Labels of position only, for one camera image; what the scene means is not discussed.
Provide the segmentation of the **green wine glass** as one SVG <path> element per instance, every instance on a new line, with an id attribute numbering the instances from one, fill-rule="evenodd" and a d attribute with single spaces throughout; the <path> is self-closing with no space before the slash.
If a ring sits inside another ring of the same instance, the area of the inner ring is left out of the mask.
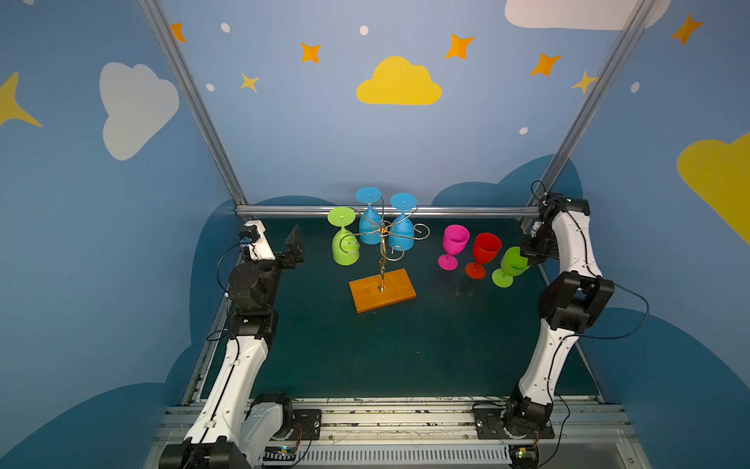
<path id="1" fill-rule="evenodd" d="M 351 266 L 359 261 L 359 242 L 349 230 L 357 214 L 350 207 L 335 207 L 327 214 L 328 222 L 339 229 L 332 240 L 334 261 L 341 266 Z"/>
<path id="2" fill-rule="evenodd" d="M 521 254 L 519 246 L 513 246 L 503 255 L 501 266 L 492 273 L 491 279 L 496 286 L 508 288 L 528 269 L 529 260 Z"/>

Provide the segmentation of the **red wine glass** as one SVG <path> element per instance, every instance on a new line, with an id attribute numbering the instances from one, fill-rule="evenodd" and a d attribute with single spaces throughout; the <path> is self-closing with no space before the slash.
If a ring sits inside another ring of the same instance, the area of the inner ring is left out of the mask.
<path id="1" fill-rule="evenodd" d="M 483 279 L 486 276 L 486 264 L 496 258 L 502 248 L 502 240 L 495 234 L 480 233 L 473 246 L 474 261 L 465 268 L 471 279 Z"/>

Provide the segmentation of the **pink wine glass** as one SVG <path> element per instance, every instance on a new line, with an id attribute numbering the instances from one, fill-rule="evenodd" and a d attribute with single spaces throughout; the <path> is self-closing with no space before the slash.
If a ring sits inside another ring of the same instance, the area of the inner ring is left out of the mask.
<path id="1" fill-rule="evenodd" d="M 439 267 L 445 271 L 454 271 L 458 268 L 456 256 L 461 253 L 470 240 L 469 230 L 462 225 L 449 225 L 443 232 L 443 250 L 445 254 L 439 256 Z"/>

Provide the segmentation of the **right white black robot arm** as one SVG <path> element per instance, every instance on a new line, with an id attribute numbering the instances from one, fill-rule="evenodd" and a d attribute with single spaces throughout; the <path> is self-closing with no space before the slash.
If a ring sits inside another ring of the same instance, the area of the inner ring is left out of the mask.
<path id="1" fill-rule="evenodd" d="M 523 237 L 521 255 L 537 264 L 555 258 L 560 273 L 538 299 L 539 337 L 502 416 L 512 438 L 547 431 L 566 358 L 613 296 L 614 283 L 605 279 L 595 259 L 590 215 L 587 200 L 547 193 L 539 202 L 535 228 Z"/>

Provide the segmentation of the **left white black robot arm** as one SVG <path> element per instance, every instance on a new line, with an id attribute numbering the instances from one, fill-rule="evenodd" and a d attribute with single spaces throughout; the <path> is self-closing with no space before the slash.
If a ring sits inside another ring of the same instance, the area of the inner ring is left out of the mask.
<path id="1" fill-rule="evenodd" d="M 161 468 L 260 468 L 267 446 L 290 436 L 293 404 L 284 393 L 250 398 L 277 335 L 273 303 L 281 274 L 305 259 L 301 232 L 294 227 L 285 251 L 273 252 L 260 221 L 239 232 L 241 259 L 225 289 L 234 307 L 225 328 L 225 358 L 199 416 L 182 443 L 165 447 Z"/>

